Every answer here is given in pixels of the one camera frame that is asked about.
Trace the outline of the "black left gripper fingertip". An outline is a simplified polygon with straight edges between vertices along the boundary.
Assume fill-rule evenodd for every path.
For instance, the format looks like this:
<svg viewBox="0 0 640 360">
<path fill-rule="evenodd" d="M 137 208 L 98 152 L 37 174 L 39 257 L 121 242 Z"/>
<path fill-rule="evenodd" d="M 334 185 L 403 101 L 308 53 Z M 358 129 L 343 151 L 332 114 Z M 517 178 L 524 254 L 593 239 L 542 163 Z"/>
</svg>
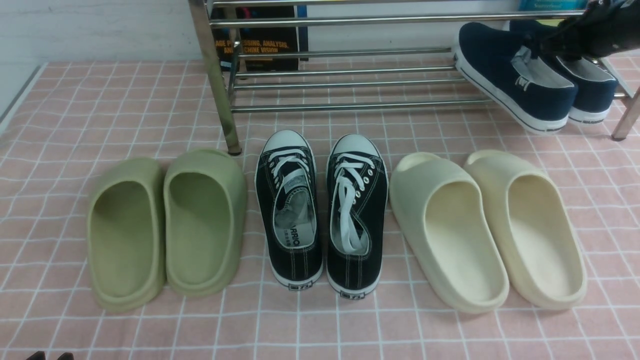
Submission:
<svg viewBox="0 0 640 360">
<path fill-rule="evenodd" d="M 26 360 L 46 360 L 46 353 L 44 351 L 36 351 L 26 358 Z"/>
<path fill-rule="evenodd" d="M 74 360 L 74 354 L 71 352 L 64 352 L 56 360 Z"/>
</svg>

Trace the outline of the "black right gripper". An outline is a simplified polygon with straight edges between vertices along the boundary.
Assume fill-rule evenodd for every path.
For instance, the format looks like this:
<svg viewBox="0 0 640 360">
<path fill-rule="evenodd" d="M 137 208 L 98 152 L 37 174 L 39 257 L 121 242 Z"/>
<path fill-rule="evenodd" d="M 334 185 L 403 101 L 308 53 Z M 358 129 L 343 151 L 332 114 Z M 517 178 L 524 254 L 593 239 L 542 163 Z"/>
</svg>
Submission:
<svg viewBox="0 0 640 360">
<path fill-rule="evenodd" d="M 640 48 L 640 3 L 637 0 L 597 0 L 583 14 L 530 36 L 535 56 L 563 60 L 601 59 Z"/>
</svg>

